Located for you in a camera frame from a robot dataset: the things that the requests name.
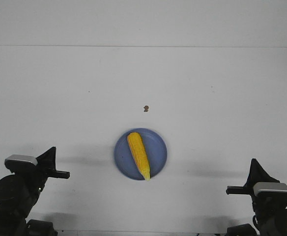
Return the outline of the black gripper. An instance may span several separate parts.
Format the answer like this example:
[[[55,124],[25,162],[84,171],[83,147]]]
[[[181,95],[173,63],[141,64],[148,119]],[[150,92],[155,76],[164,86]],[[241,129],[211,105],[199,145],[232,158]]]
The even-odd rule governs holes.
[[[251,160],[249,174],[244,186],[227,186],[226,194],[230,195],[250,195],[254,196],[253,186],[258,182],[280,183],[279,180],[271,177],[261,166],[261,164],[253,158]]]
[[[51,147],[37,158],[35,181],[45,183],[48,178],[69,179],[70,173],[56,170],[56,147]]]

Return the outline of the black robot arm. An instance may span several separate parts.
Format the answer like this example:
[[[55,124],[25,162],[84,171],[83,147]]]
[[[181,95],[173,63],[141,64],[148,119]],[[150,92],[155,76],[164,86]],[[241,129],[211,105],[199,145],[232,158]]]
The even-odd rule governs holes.
[[[260,163],[251,160],[243,186],[228,186],[228,195],[249,195],[255,213],[253,224],[227,228],[228,236],[287,236],[287,185],[271,177]]]
[[[11,172],[0,179],[0,236],[56,236],[48,221],[27,221],[48,178],[68,179],[69,172],[56,169],[56,147],[38,157],[13,154],[4,165]]]

